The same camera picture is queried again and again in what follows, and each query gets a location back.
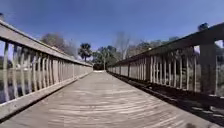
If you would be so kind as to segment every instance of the sky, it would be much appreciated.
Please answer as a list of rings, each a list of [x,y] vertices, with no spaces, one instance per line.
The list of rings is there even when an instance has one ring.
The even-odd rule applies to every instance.
[[[167,40],[224,22],[224,0],[0,0],[5,21],[40,39],[58,33],[93,50],[113,45],[118,32],[132,40]]]

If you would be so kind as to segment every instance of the bridge deck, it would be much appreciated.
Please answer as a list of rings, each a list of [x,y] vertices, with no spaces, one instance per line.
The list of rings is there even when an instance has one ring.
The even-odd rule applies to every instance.
[[[139,128],[212,125],[107,73],[92,73],[0,124],[1,128]]]

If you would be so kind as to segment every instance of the wooden railing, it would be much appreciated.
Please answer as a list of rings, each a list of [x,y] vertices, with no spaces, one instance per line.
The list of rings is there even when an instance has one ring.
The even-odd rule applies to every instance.
[[[92,65],[0,20],[0,118],[92,72]]]
[[[117,62],[108,72],[181,100],[224,108],[218,94],[224,85],[217,87],[224,80],[217,73],[218,64],[224,64],[217,51],[224,50],[216,44],[223,40],[224,23]]]

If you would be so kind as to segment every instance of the palm tree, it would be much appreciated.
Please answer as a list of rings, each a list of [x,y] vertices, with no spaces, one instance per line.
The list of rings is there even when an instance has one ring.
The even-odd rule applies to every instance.
[[[80,55],[82,59],[85,60],[85,62],[86,62],[86,58],[91,57],[92,55],[92,51],[90,48],[91,48],[91,45],[89,43],[82,43],[80,45],[78,54]]]

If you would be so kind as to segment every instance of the wooden bridge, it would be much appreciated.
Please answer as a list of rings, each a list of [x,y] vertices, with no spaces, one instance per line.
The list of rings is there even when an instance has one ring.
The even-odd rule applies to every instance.
[[[120,61],[107,72],[93,72],[3,21],[0,40],[1,128],[224,126],[217,70],[223,61],[215,44],[224,40],[224,24]]]

